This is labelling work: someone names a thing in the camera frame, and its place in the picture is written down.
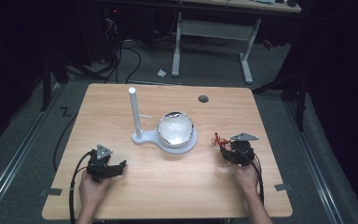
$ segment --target gray carpet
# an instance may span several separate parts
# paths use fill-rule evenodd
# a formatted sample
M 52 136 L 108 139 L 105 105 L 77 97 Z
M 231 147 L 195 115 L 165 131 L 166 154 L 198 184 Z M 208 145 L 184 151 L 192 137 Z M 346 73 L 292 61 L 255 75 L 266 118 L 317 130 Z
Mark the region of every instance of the gray carpet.
M 255 45 L 249 58 L 255 82 L 249 86 L 244 83 L 241 65 L 237 52 L 235 52 L 237 46 L 242 44 L 235 42 L 219 46 L 203 43 L 197 50 L 183 49 L 179 77 L 170 76 L 172 46 L 156 45 L 150 48 L 139 44 L 134 49 L 141 55 L 142 62 L 130 81 L 254 89 L 275 78 L 282 60 L 290 49 L 286 46 L 268 50 L 263 46 Z M 184 48 L 195 48 L 196 46 L 197 43 L 184 43 Z M 122 50 L 121 63 L 118 67 L 119 83 L 124 82 L 127 75 L 136 67 L 138 60 L 138 56 L 132 51 Z M 167 76 L 157 76 L 159 69 L 166 71 Z M 72 76 L 66 86 L 58 88 L 62 92 L 57 96 L 49 112 L 45 114 L 45 119 L 40 130 L 34 136 L 34 141 L 29 146 L 25 160 L 12 182 L 9 183 L 6 193 L 0 199 L 0 223 L 68 223 L 68 221 L 48 221 L 42 218 L 41 212 L 46 196 L 41 195 L 41 191 L 51 186 L 55 175 L 54 150 L 63 130 L 78 111 L 86 88 L 91 82 L 96 81 L 87 77 Z M 116 82 L 115 75 L 111 76 L 109 82 Z M 292 122 L 293 118 L 288 114 L 285 104 L 276 91 L 257 95 L 255 99 L 283 181 L 293 187 L 288 195 L 294 213 L 290 217 L 274 218 L 274 222 L 331 223 L 310 174 L 303 152 L 303 144 L 298 137 L 296 126 Z M 307 104 L 304 134 L 310 140 L 310 146 L 318 159 L 318 164 L 324 171 L 324 176 L 333 190 L 334 197 L 337 198 L 343 223 L 358 223 L 358 202 L 325 140 L 323 129 L 312 111 L 310 99 Z M 15 155 L 33 121 L 39 115 L 40 106 L 41 85 L 36 87 L 33 98 L 16 114 L 0 139 L 0 176 Z M 66 114 L 70 115 L 68 117 L 64 116 L 65 107 L 67 108 Z M 57 162 L 60 160 L 70 131 L 71 127 L 64 133 L 59 144 Z M 248 222 L 248 218 L 239 218 L 234 221 L 234 223 Z

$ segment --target white vertical post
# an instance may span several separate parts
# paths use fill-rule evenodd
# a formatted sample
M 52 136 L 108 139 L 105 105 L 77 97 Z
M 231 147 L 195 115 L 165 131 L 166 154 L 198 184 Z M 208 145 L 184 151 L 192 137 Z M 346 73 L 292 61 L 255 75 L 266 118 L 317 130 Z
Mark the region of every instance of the white vertical post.
M 136 137 L 142 138 L 141 121 L 139 120 L 138 101 L 136 99 L 136 89 L 130 87 L 129 93 L 131 99 L 133 122 L 135 123 Z

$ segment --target desk leg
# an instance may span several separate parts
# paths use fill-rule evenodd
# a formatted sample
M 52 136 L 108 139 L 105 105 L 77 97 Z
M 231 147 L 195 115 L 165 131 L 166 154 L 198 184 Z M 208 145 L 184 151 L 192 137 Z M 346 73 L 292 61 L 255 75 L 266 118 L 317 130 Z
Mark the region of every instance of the desk leg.
M 179 77 L 179 64 L 180 64 L 180 37 L 182 34 L 182 12 L 178 12 L 178 20 L 176 25 L 176 45 L 175 52 L 173 53 L 172 62 L 172 76 Z
M 255 36 L 257 35 L 257 31 L 258 31 L 258 27 L 260 26 L 260 22 L 261 22 L 261 19 L 256 20 L 255 26 L 253 27 L 251 36 L 248 40 L 248 45 L 246 47 L 246 51 L 244 53 L 240 54 L 242 72 L 243 72 L 243 75 L 245 76 L 245 82 L 247 84 L 253 83 L 252 74 L 251 74 L 251 71 L 249 69 L 249 64 L 248 64 L 248 57 L 251 52 L 252 45 L 255 42 Z

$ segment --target background desk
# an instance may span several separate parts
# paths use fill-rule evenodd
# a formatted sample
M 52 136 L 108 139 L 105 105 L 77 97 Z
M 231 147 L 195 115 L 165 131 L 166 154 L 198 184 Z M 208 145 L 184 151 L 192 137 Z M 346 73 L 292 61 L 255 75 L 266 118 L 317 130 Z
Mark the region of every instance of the background desk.
M 183 111 L 199 132 L 195 147 L 173 156 L 152 144 L 136 146 L 131 113 L 130 85 L 92 84 L 80 108 L 52 188 L 61 196 L 48 196 L 43 217 L 68 219 L 69 185 L 76 164 L 97 144 L 111 148 L 117 164 L 127 160 L 124 175 L 115 177 L 97 218 L 247 217 L 247 208 L 230 166 L 222 159 L 213 134 L 229 138 L 247 132 L 259 136 L 252 147 L 261 160 L 265 205 L 273 217 L 288 217 L 292 207 L 285 191 L 275 185 L 282 178 L 269 145 L 252 92 L 244 88 L 132 85 L 137 90 L 142 129 L 156 128 L 167 112 Z M 199 102 L 207 95 L 209 102 Z M 76 189 L 80 175 L 76 179 Z M 75 210 L 80 201 L 75 191 Z

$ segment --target human hand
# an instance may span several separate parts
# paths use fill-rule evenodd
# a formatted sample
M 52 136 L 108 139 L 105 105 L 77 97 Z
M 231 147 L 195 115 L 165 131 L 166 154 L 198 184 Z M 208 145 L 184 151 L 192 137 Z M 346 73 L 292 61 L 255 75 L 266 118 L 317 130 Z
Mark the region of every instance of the human hand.
M 82 207 L 77 223 L 92 223 L 94 214 L 103 201 L 107 187 L 112 178 L 106 178 L 101 183 L 92 180 L 92 176 L 83 171 L 79 186 Z
M 257 160 L 253 160 L 253 163 L 257 170 L 260 171 L 259 162 Z M 249 164 L 247 166 L 240 167 L 238 164 L 234 164 L 232 162 L 230 164 L 235 172 L 235 177 L 238 184 L 241 186 L 245 197 L 250 194 L 257 193 L 258 175 L 253 165 Z

